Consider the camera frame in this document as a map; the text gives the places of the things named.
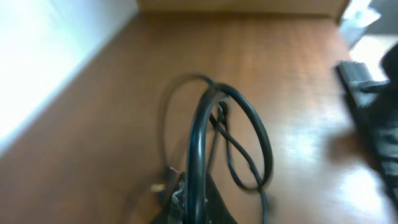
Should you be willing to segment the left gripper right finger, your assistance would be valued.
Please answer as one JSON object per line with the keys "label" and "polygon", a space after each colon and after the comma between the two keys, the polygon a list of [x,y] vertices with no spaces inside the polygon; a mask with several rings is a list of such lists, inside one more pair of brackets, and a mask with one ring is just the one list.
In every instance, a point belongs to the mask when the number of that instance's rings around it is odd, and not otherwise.
{"label": "left gripper right finger", "polygon": [[206,173],[206,224],[237,224],[229,213],[216,184],[209,173]]}

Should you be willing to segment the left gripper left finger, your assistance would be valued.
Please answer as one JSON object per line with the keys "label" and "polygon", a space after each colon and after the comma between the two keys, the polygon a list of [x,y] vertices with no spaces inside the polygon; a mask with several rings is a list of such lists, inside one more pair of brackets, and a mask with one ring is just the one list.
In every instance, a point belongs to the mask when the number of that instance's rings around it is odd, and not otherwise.
{"label": "left gripper left finger", "polygon": [[179,174],[168,189],[168,198],[161,211],[150,224],[184,224],[185,223],[185,173]]}

